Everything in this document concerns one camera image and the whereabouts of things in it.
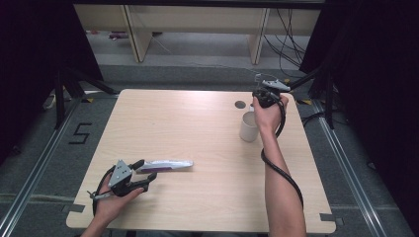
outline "paper cup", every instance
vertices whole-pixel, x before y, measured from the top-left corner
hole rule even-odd
[[[256,140],[259,134],[259,129],[255,121],[254,112],[246,112],[243,115],[240,125],[240,138],[252,142]]]

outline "wooden table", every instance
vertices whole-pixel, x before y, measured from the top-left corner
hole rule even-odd
[[[279,142],[304,197],[308,233],[332,233],[331,214],[293,97],[286,94],[287,123]],[[236,108],[236,102],[246,108]],[[159,173],[109,227],[119,229],[268,232],[261,138],[240,139],[250,92],[124,90],[114,107],[86,173],[67,225],[85,228],[104,173],[119,159],[193,160],[191,169]]]

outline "white cup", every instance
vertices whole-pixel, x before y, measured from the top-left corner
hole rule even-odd
[[[256,140],[259,134],[259,129],[255,121],[254,112],[246,112],[243,115],[240,125],[240,138],[252,142]]]

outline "hand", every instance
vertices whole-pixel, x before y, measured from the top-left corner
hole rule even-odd
[[[105,179],[101,189],[100,194],[107,192],[109,190],[108,183],[111,179],[111,175],[108,175]],[[98,217],[103,221],[107,222],[107,224],[111,223],[114,219],[116,219],[124,207],[134,198],[138,197],[144,191],[143,188],[139,188],[136,190],[131,191],[124,197],[118,196],[110,196],[103,199],[98,200],[98,206],[96,208],[96,215],[95,218]]]
[[[286,96],[280,96],[281,101],[284,104],[285,109],[289,99]],[[253,107],[255,109],[255,120],[259,127],[259,130],[269,131],[275,133],[276,129],[281,123],[281,110],[277,104],[270,106],[269,108],[262,108],[259,104],[259,100],[253,97]]]

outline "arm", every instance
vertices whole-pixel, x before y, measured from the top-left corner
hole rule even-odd
[[[281,96],[281,100],[286,106],[288,98]],[[253,98],[253,106],[265,155],[272,163],[290,174],[275,135],[281,122],[279,106],[272,105],[263,109],[257,98]],[[298,194],[287,180],[267,165],[265,166],[265,202],[271,237],[306,235],[304,213]]]
[[[103,182],[100,193],[109,190],[107,184],[111,179],[111,174]],[[100,199],[96,209],[96,215],[93,217],[87,229],[81,235],[82,237],[101,236],[106,227],[116,219],[124,207],[134,198],[139,196],[144,191],[143,188],[136,189],[124,197],[110,196]]]

